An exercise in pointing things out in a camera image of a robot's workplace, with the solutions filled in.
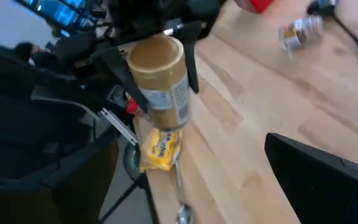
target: yellow snack bag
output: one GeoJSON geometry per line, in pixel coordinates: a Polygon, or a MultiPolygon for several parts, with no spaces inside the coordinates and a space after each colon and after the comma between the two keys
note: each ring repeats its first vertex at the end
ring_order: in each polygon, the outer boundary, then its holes
{"type": "Polygon", "coordinates": [[[182,131],[165,133],[153,129],[144,142],[140,155],[140,171],[147,169],[170,170],[181,148],[182,131]]]}

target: wood grain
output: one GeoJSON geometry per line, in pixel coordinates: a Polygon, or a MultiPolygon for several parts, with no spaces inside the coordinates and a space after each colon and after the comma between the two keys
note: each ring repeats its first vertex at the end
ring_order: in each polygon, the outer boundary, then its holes
{"type": "MultiPolygon", "coordinates": [[[[358,49],[333,21],[324,38],[288,57],[280,26],[309,0],[277,0],[257,15],[233,1],[196,45],[200,93],[191,96],[180,167],[195,223],[299,223],[264,153],[276,132],[358,163],[358,49]]],[[[358,34],[358,1],[339,17],[358,34]]],[[[150,124],[138,119],[142,142],[150,124]]],[[[147,173],[161,223],[178,208],[173,172],[147,173]]]]}

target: peanut butter jar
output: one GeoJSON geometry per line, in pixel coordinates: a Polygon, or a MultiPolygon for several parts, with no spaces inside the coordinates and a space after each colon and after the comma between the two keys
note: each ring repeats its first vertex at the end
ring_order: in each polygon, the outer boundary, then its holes
{"type": "Polygon", "coordinates": [[[190,92],[183,45],[156,35],[139,42],[127,56],[129,69],[149,102],[149,118],[162,131],[177,131],[190,118],[190,92]]]}

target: floor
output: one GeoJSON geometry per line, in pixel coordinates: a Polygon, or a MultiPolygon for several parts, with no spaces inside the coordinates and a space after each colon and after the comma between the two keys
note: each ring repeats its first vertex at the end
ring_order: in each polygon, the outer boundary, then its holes
{"type": "MultiPolygon", "coordinates": [[[[43,20],[11,0],[0,0],[0,45],[13,47],[20,41],[31,41],[39,45],[45,45],[48,41],[55,42],[50,28],[43,20]]],[[[102,128],[106,126],[106,121],[102,121],[100,126],[102,128]]],[[[122,164],[122,150],[125,145],[124,138],[120,138],[117,169],[101,209],[101,216],[109,210],[111,205],[132,183],[122,164]]],[[[152,223],[143,190],[134,190],[127,200],[106,220],[106,223],[152,223]]]]}

